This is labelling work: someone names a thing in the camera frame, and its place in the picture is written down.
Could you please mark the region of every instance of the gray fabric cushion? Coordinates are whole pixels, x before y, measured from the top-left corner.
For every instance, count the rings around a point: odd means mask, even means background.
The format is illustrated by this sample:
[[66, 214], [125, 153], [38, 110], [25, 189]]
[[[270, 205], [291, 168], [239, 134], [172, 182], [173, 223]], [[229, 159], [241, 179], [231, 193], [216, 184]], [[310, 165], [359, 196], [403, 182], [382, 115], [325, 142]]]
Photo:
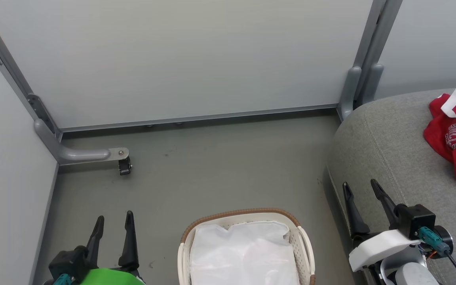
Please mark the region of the gray fabric cushion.
[[[452, 90], [417, 92], [381, 99], [353, 111], [340, 125], [328, 158], [328, 170], [344, 209], [342, 183], [348, 182], [371, 231], [388, 229], [370, 180], [375, 178], [395, 201], [423, 204], [436, 213], [436, 224], [454, 237], [456, 259], [456, 180], [453, 165], [427, 144], [423, 131], [432, 119], [429, 103]], [[447, 258], [429, 262], [438, 281], [456, 285]]]

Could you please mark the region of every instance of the white wall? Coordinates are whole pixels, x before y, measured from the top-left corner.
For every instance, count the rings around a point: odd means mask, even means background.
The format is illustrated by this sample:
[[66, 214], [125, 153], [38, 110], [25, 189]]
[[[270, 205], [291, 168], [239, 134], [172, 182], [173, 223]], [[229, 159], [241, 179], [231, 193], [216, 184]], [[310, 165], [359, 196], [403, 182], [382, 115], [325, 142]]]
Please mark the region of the white wall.
[[456, 1], [404, 0], [379, 62], [376, 99], [456, 87]]
[[47, 218], [56, 161], [0, 72], [0, 285], [27, 285]]
[[0, 0], [60, 128], [337, 104], [372, 0]]

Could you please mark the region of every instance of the gray metal bracket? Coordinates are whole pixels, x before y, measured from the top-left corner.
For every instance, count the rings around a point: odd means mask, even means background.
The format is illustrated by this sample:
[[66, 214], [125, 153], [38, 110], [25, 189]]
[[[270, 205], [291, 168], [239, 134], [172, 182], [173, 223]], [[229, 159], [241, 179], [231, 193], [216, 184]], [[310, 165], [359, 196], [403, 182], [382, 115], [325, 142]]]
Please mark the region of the gray metal bracket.
[[52, 119], [52, 116], [49, 114], [49, 111], [47, 111], [47, 108], [45, 108], [45, 105], [43, 104], [40, 97], [34, 94], [29, 94], [26, 96], [26, 99], [33, 108], [36, 115], [38, 116], [38, 119], [42, 119], [43, 122], [49, 128], [49, 130], [55, 135], [56, 139], [59, 139], [61, 131]]
[[61, 145], [42, 119], [36, 119], [34, 121], [34, 131], [60, 165], [112, 160], [129, 161], [129, 150], [127, 148], [107, 148], [99, 150], [74, 150], [72, 148], [67, 148], [66, 146]]
[[365, 80], [365, 84], [362, 88], [363, 96], [360, 96], [356, 101], [356, 108], [365, 103], [374, 101], [374, 96], [376, 95], [376, 90], [378, 90], [383, 70], [385, 70], [385, 67], [380, 63], [370, 67], [369, 74], [367, 74], [367, 79]]
[[358, 66], [351, 67], [348, 70], [342, 93], [340, 94], [340, 102], [337, 106], [337, 112], [341, 121], [344, 121], [353, 111], [353, 100], [355, 99], [356, 87], [362, 74], [362, 68]]

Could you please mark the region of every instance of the orange wire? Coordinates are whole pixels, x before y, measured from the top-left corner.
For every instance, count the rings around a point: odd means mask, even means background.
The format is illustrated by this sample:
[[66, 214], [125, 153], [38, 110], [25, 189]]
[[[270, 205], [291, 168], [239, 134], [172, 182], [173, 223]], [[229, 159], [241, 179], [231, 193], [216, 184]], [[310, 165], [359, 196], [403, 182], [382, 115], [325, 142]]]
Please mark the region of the orange wire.
[[430, 259], [436, 253], [437, 253], [437, 251], [434, 251], [431, 255], [429, 255], [429, 257], [427, 257], [427, 259]]

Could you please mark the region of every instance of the white laundry basket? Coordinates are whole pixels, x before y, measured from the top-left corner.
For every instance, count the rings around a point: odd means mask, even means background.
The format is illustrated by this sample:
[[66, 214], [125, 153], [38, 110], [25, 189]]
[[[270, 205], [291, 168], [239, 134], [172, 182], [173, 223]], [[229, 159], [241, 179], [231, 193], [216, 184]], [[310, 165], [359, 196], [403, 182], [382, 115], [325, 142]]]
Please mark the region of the white laundry basket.
[[290, 229], [290, 243], [293, 245], [293, 254], [298, 272], [300, 285], [314, 285], [314, 255], [311, 241], [302, 229], [298, 220], [290, 213], [275, 208], [247, 209], [219, 213], [208, 217], [200, 218], [193, 222], [182, 235], [177, 255], [177, 269], [179, 271], [179, 284], [190, 285], [190, 249], [195, 238], [195, 229], [204, 225], [219, 225], [225, 229], [243, 222], [258, 221], [282, 222]]

